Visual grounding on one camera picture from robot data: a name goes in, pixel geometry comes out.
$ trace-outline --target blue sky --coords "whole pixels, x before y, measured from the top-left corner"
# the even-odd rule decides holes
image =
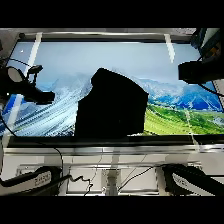
[[[12,58],[28,62],[32,42],[18,43]],[[121,74],[164,83],[183,84],[178,80],[178,64],[197,60],[199,53],[190,44],[173,44],[175,57],[171,63],[166,43],[116,42],[42,42],[35,64],[43,70],[38,82],[54,82],[63,75],[93,75],[98,68],[118,69]],[[25,66],[10,62],[24,71]]]

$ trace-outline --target screen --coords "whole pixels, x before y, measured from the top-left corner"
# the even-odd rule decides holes
[[[28,63],[33,45],[18,42],[11,58]],[[178,65],[197,60],[199,52],[190,44],[172,46],[173,58],[166,43],[41,42],[34,62],[43,66],[37,87],[53,91],[55,100],[49,105],[36,105],[22,99],[14,132],[18,136],[74,135],[78,101],[88,95],[91,77],[102,67],[130,78],[149,93],[144,132],[136,134],[223,133],[224,114],[218,96],[178,80]],[[8,65],[23,72],[26,67],[15,61]],[[212,82],[206,86],[215,90]],[[3,112],[6,122],[16,97],[11,96]],[[1,135],[4,130],[0,123]]]

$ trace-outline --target grassy hill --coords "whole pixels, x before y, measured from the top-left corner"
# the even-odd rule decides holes
[[[224,120],[224,114],[213,111],[175,110],[150,104],[145,113],[143,135],[186,135],[191,130],[194,134],[224,134],[224,125],[215,124],[215,119]]]

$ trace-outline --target black border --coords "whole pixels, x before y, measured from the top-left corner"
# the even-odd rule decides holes
[[[34,42],[35,38],[18,39],[18,42]],[[41,42],[140,42],[140,43],[166,43],[164,39],[128,39],[128,38],[42,38]],[[190,44],[190,41],[172,40],[172,43]],[[195,140],[201,144],[224,144],[224,134],[194,135]],[[73,136],[64,137],[11,137],[9,148],[46,148],[48,147],[81,148],[81,147],[135,147],[135,146],[183,146],[192,145],[191,135],[158,135],[158,136],[129,136],[122,139],[85,139]]]

